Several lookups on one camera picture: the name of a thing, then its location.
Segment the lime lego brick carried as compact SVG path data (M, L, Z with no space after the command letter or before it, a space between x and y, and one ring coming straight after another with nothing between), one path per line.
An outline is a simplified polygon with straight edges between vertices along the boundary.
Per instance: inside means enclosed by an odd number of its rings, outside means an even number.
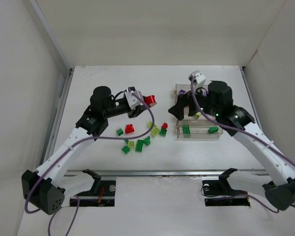
M195 119L199 119L200 116L201 116L201 113L200 113L200 112L197 112L197 113L194 115L194 118L195 118Z

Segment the green lego brick carried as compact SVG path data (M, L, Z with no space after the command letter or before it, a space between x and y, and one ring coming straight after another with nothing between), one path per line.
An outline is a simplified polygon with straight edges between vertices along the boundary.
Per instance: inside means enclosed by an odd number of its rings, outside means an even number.
M209 129L208 129L208 134L214 134L214 133L217 133L219 131L219 128L217 126L211 126Z

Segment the red irregular lego piece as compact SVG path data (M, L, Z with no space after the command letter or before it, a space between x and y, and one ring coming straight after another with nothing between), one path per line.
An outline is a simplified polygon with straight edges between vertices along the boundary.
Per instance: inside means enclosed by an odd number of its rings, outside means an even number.
M125 127L125 133L126 134L131 134L131 133L134 133L134 132L135 132L135 129L134 129L133 124L127 124L126 127Z

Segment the red rounded lego brick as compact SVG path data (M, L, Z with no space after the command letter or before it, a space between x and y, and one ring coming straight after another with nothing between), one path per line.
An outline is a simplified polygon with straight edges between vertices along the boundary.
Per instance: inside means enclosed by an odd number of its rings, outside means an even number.
M150 95L150 96L146 96L144 98L144 102L151 108L153 106L155 106L157 104L155 96L154 95Z

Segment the green lego piece studded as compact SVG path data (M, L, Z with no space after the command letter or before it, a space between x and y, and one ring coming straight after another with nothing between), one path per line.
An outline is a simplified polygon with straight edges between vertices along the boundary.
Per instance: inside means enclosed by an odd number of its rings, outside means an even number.
M150 141L150 136L147 136L146 138L144 138L143 142L144 142L144 144L145 144L146 146L149 146L150 143L151 143L151 141Z

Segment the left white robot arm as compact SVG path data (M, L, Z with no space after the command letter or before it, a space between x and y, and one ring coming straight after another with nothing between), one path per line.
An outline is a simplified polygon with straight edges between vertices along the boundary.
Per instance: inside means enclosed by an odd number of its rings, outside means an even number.
M123 97L118 99L107 86L96 87L90 105L62 146L34 171L23 173L21 181L27 214L36 212L29 210L29 204L32 204L37 211L52 215L68 206L73 196L97 186L101 177L91 170L83 170L69 178L65 178L65 174L90 145L104 138L102 133L108 127L109 118L123 114L135 118L156 105L153 95L143 96L134 87L122 94Z

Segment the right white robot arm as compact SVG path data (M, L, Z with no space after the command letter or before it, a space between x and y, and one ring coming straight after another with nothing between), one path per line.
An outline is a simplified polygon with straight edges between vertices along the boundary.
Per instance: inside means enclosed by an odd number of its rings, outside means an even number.
M183 120L185 107L189 109L190 117L200 112L225 130L257 159L269 175L265 178L229 168L218 177L220 195L253 193L266 198L277 210L286 210L294 205L295 163L267 138L252 115L234 105L233 92L227 83L212 81L206 95L192 84L190 91L177 96L175 105L168 112Z

